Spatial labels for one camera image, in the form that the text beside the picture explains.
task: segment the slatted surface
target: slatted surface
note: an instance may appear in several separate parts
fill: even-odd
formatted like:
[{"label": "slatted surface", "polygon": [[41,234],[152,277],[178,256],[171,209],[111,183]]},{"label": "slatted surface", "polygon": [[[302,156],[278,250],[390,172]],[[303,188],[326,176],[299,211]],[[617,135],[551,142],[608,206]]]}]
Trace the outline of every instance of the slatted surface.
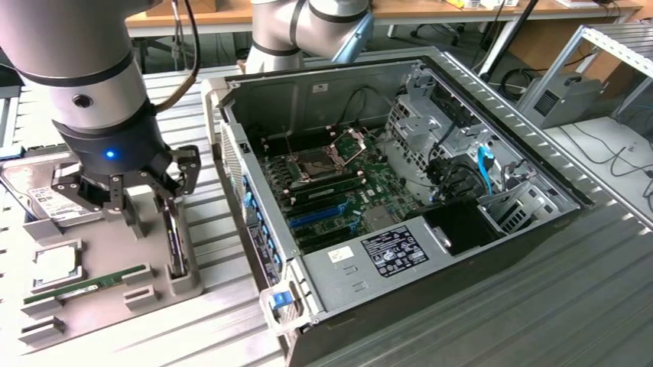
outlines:
[{"label": "slatted surface", "polygon": [[650,230],[457,65],[435,60],[597,205],[509,270],[315,365],[650,367]]},{"label": "slatted surface", "polygon": [[[397,58],[433,54],[433,48],[369,53],[362,60],[378,57]],[[310,65],[327,62],[316,59]],[[235,67],[220,67],[200,72],[200,79],[232,75]],[[160,73],[144,77],[150,98],[163,100],[184,80],[182,73]],[[24,90],[17,106],[13,142],[24,146],[57,144],[61,141],[43,111],[40,97]],[[199,83],[191,88],[172,109],[159,116],[163,138],[171,147],[195,144],[202,152],[202,173],[194,195],[186,198],[186,213],[196,262],[202,269],[206,292],[180,304],[150,313],[136,319],[81,336],[64,344],[23,357],[21,362],[35,365],[222,365],[282,366],[283,353],[275,336],[270,333],[258,306],[258,290],[251,270],[244,258],[240,240],[235,236],[223,188],[219,184],[214,162],[210,157],[208,141],[202,117]],[[27,239],[20,236],[19,224],[23,212],[13,199],[0,191],[0,273],[8,267],[3,259],[24,261],[20,249]],[[0,298],[3,283],[13,288],[8,278],[0,278]],[[11,325],[8,304],[0,304],[0,327]],[[15,355],[15,339],[0,339],[0,365]]]}]

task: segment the hard drive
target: hard drive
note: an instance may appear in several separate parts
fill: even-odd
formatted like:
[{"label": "hard drive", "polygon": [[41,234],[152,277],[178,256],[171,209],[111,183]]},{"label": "hard drive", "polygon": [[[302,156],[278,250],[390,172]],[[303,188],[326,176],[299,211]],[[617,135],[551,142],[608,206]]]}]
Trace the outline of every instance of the hard drive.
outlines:
[{"label": "hard drive", "polygon": [[67,152],[0,162],[0,181],[21,207],[32,218],[51,218],[60,227],[101,218],[49,188],[56,165],[71,162],[76,159]]}]

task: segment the ram stick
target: ram stick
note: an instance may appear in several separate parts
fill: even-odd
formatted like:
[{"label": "ram stick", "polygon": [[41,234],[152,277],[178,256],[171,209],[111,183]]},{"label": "ram stick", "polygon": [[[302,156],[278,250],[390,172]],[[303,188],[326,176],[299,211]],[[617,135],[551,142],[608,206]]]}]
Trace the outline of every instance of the ram stick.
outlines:
[{"label": "ram stick", "polygon": [[60,287],[57,289],[53,289],[52,291],[47,291],[47,292],[39,293],[31,297],[27,297],[24,299],[24,304],[31,304],[31,303],[37,302],[39,300],[44,300],[45,298],[49,298],[49,297],[57,298],[57,297],[68,295],[71,292],[77,291],[77,290],[84,289],[84,288],[92,289],[92,288],[95,288],[93,285],[97,286],[99,289],[105,288],[105,287],[111,287],[113,285],[123,283],[123,276],[124,275],[128,275],[131,273],[136,273],[138,271],[142,271],[142,270],[144,270],[143,264],[140,264],[132,268],[127,268],[121,271],[116,271],[115,273],[104,275],[103,277],[97,277],[93,279],[88,279],[85,281],[80,281],[75,284],[69,284],[65,287]]},{"label": "ram stick", "polygon": [[366,176],[362,171],[308,183],[302,187],[290,189],[291,204],[308,203],[311,200],[322,199],[326,196],[347,193],[361,188],[365,183]]}]

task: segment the power supply label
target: power supply label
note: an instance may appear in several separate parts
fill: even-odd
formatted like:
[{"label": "power supply label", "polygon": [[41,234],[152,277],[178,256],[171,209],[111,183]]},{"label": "power supply label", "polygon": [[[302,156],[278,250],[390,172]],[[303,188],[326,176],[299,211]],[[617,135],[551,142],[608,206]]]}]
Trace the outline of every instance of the power supply label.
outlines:
[{"label": "power supply label", "polygon": [[363,239],[361,243],[378,273],[386,278],[429,260],[406,226]]}]

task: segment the metal rack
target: metal rack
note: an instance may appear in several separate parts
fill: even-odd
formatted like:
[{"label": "metal rack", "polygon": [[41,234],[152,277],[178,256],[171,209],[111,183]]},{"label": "metal rack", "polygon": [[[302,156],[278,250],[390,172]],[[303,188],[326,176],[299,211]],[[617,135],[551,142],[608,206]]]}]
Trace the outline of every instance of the metal rack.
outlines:
[{"label": "metal rack", "polygon": [[[549,82],[565,67],[565,63],[581,46],[582,41],[589,41],[596,47],[609,52],[610,55],[648,76],[624,103],[621,103],[613,116],[628,107],[637,96],[646,90],[653,78],[653,25],[648,23],[582,25],[559,52],[547,73],[542,77],[541,83],[534,87],[531,94],[525,96],[518,102],[517,109],[521,112],[533,108],[535,105],[547,88]],[[577,72],[581,73],[586,66],[589,66],[589,63],[590,60],[578,67]]]},{"label": "metal rack", "polygon": [[[597,128],[592,133],[604,140],[605,147],[612,146],[612,149],[625,147],[620,158],[637,162],[637,166],[648,167],[650,163],[650,148],[646,139],[630,128],[624,126],[617,121],[617,116],[625,111],[638,96],[646,91],[653,83],[653,24],[632,23],[632,24],[597,24],[582,25],[573,34],[563,50],[559,52],[555,61],[543,75],[539,83],[533,86],[530,93],[525,95],[518,104],[517,110],[521,113],[530,111],[537,105],[545,92],[554,81],[555,76],[561,73],[565,63],[574,55],[581,46],[582,41],[589,41],[596,47],[606,51],[629,64],[636,70],[644,73],[648,78],[640,83],[638,87],[625,97],[624,101],[617,106],[609,117],[601,119],[578,122],[574,125],[581,125],[582,128]],[[598,53],[588,57],[586,62],[577,68],[577,72],[582,73],[596,58]],[[565,129],[569,138],[558,130],[558,128],[547,128],[543,132],[555,140],[563,149],[578,159],[581,164],[592,170],[597,177],[597,182],[601,182],[605,187],[617,193],[625,202],[629,202],[633,213],[638,213],[640,220],[653,228],[653,212],[650,211],[650,203],[648,196],[641,193],[649,190],[648,183],[650,178],[644,171],[633,172],[632,176],[614,176],[610,165],[596,164],[582,151],[574,147],[574,141],[586,141],[585,149],[598,157],[605,154],[604,146],[594,145],[594,140],[586,140],[586,134],[576,129]]]}]

